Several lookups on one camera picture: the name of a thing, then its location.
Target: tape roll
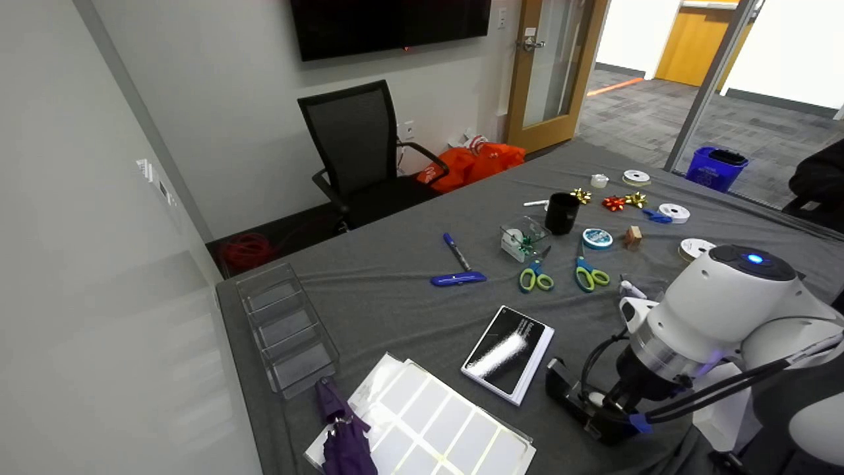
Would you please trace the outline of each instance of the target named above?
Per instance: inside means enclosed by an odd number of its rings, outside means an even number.
[[[680,254],[685,254],[688,260],[698,260],[698,257],[709,254],[712,248],[716,248],[716,244],[709,244],[709,241],[698,241],[698,237],[680,241]]]
[[[642,171],[642,169],[628,169],[625,171],[625,182],[630,187],[643,187],[643,186],[651,186],[651,174]]]
[[[614,237],[601,228],[586,228],[580,237],[589,248],[613,248],[614,244]]]
[[[606,174],[593,174],[592,187],[606,187],[609,176]]]
[[[684,225],[690,219],[688,208],[679,204],[663,204],[659,215],[671,217],[672,225]]]

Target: pen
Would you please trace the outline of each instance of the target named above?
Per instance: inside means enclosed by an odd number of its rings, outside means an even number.
[[[443,233],[443,244],[450,248],[450,254],[453,254],[456,261],[465,266],[465,271],[470,271],[472,266],[470,266],[468,257],[456,248],[450,233]]]

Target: desk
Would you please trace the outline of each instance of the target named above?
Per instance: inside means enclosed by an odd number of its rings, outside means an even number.
[[[684,176],[651,171],[643,191],[656,207],[663,200],[690,208],[690,221],[679,228],[651,225],[642,211],[609,215],[605,195],[630,194],[619,182],[632,165],[586,142],[570,142],[520,169],[503,171],[472,187],[435,198],[378,225],[353,231],[321,246],[267,264],[218,285],[234,364],[241,372],[247,414],[253,422],[264,473],[315,473],[303,448],[320,434],[312,394],[283,401],[272,395],[251,328],[241,303],[241,285],[292,270],[315,314],[337,349],[337,388],[350,394],[374,361],[387,351],[414,359],[453,392],[489,410],[515,431],[535,440],[531,473],[676,473],[688,463],[685,448],[698,440],[688,421],[659,425],[655,436],[606,448],[576,425],[544,394],[544,370],[520,410],[461,378],[460,364],[482,333],[498,303],[510,303],[557,328],[548,356],[559,353],[580,370],[586,353],[619,328],[614,291],[580,294],[573,283],[576,235],[553,237],[547,271],[557,278],[553,294],[520,294],[518,261],[502,248],[502,225],[524,217],[522,204],[548,198],[559,191],[589,187],[593,171],[613,176],[606,191],[578,215],[578,228],[606,228],[623,233],[638,225],[638,250],[613,248],[589,260],[632,283],[667,285],[680,270],[680,237],[696,235],[716,244],[759,246],[808,275],[808,285],[830,300],[844,283],[844,244],[839,235],[777,217],[763,207],[685,182]],[[482,285],[433,289],[431,275],[460,271],[441,235],[450,233],[470,264],[489,275]],[[614,382],[614,359],[606,353],[593,381]]]

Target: gray carpet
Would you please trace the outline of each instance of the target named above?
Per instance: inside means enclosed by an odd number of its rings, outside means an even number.
[[[605,89],[625,80],[636,80],[636,74],[596,66],[589,89]],[[694,95],[696,87],[659,80],[605,89],[584,100],[578,138],[646,167],[663,167]],[[730,194],[783,208],[793,198],[785,182],[797,165],[841,138],[844,121],[716,95],[676,169],[685,174],[694,150],[701,145],[742,153],[748,167]]]

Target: scissors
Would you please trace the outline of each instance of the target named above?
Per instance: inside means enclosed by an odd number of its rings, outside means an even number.
[[[576,260],[576,283],[584,294],[593,294],[596,289],[609,285],[609,275],[605,270],[593,270],[584,257],[584,241],[578,241],[578,260]]]
[[[540,254],[528,254],[524,257],[524,270],[520,271],[520,291],[532,294],[532,289],[552,294],[553,291],[553,278],[544,271],[544,260],[548,257],[552,246],[544,248]]]

